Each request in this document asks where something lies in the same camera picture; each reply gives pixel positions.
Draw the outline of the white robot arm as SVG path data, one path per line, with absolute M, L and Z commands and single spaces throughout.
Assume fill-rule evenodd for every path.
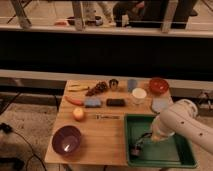
M 189 139 L 213 155 L 213 128 L 196 120 L 197 106 L 181 99 L 163 109 L 151 123 L 151 140 L 164 141 L 175 133 Z

